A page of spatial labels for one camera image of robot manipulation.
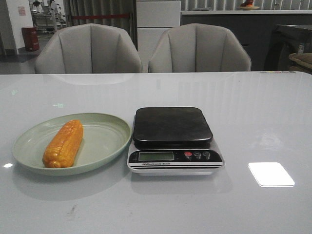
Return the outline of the orange corn cob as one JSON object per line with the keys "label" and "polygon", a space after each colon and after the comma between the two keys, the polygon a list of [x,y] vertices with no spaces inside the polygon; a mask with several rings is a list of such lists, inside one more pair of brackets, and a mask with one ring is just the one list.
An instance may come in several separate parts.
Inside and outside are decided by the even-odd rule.
{"label": "orange corn cob", "polygon": [[65,123],[45,149],[43,164],[46,168],[67,168],[74,164],[83,138],[83,125],[73,119]]}

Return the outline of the black digital kitchen scale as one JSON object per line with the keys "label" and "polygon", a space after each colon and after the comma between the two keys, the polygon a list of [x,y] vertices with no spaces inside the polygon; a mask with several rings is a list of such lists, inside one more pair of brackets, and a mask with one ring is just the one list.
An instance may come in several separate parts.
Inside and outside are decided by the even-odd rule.
{"label": "black digital kitchen scale", "polygon": [[141,176],[208,176],[225,165],[203,112],[196,107],[136,111],[127,166]]}

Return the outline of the right grey upholstered chair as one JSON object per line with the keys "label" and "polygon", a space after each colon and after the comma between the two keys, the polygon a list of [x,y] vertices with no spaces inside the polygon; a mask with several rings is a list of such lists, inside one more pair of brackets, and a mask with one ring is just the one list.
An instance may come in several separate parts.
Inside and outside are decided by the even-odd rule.
{"label": "right grey upholstered chair", "polygon": [[162,34],[148,62],[148,72],[237,72],[250,71],[251,65],[231,30],[191,23]]}

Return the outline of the grey upholstered chair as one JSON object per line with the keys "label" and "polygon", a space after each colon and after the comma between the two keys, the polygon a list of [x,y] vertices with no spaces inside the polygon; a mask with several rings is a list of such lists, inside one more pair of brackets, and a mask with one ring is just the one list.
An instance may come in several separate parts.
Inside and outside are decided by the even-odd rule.
{"label": "grey upholstered chair", "polygon": [[140,72],[142,62],[129,34],[95,23],[57,31],[35,61],[37,74]]}
{"label": "grey upholstered chair", "polygon": [[162,34],[148,62],[148,72],[237,72],[250,71],[251,65],[231,30],[191,23]]}

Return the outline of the light green plate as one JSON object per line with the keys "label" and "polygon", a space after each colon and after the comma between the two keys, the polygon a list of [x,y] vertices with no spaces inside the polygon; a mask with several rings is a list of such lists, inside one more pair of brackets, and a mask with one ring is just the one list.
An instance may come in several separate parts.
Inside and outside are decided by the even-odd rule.
{"label": "light green plate", "polygon": [[[68,168],[46,168],[42,162],[45,148],[61,127],[72,119],[83,126],[82,143],[74,164]],[[24,168],[42,175],[70,176],[97,169],[118,157],[129,145],[131,126],[109,114],[82,113],[42,122],[17,138],[13,156]]]}

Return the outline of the left grey upholstered chair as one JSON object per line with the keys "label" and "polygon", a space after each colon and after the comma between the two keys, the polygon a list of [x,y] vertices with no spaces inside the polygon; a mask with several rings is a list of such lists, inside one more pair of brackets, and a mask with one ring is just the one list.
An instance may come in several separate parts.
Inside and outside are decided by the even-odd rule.
{"label": "left grey upholstered chair", "polygon": [[140,72],[142,62],[129,34],[95,23],[57,31],[35,61],[37,74]]}

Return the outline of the white cabinet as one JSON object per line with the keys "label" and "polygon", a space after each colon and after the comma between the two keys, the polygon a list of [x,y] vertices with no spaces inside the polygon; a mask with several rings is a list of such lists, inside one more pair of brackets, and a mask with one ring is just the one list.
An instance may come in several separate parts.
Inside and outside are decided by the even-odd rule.
{"label": "white cabinet", "polygon": [[144,73],[163,32],[180,26],[180,11],[179,0],[136,1],[137,50]]}

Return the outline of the grey counter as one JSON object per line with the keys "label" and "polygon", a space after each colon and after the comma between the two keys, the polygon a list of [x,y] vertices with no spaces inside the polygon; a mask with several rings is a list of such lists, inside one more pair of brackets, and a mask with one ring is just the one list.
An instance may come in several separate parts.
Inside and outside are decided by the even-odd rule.
{"label": "grey counter", "polygon": [[277,25],[312,25],[310,10],[182,11],[181,24],[202,23],[230,29],[252,61],[264,71],[271,35]]}

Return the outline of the fruit bowl on counter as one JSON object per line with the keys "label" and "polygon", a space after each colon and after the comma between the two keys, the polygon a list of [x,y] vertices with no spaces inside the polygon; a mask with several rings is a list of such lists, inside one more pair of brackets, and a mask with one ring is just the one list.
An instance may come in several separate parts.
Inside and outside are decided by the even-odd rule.
{"label": "fruit bowl on counter", "polygon": [[254,0],[245,0],[238,7],[240,10],[257,10],[259,8],[259,6],[254,5]]}

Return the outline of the red trash bin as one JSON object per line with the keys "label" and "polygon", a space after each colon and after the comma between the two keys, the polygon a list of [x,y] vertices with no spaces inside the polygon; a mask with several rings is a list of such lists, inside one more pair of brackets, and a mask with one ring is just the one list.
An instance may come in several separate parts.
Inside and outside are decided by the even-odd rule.
{"label": "red trash bin", "polygon": [[39,49],[39,41],[35,27],[23,27],[22,35],[26,51],[37,51]]}

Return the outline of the dark appliance at right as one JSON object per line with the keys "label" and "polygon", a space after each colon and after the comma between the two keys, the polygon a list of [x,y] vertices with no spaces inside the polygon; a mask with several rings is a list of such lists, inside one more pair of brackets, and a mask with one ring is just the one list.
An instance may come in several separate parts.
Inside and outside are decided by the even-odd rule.
{"label": "dark appliance at right", "polygon": [[311,25],[277,25],[271,35],[265,71],[286,71],[292,65],[289,55],[312,51]]}

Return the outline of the tan cushion at right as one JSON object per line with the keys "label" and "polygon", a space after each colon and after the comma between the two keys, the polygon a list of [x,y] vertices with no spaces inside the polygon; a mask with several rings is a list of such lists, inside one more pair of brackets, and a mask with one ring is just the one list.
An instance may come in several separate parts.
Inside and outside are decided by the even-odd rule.
{"label": "tan cushion at right", "polygon": [[312,53],[292,53],[289,55],[290,71],[312,74]]}

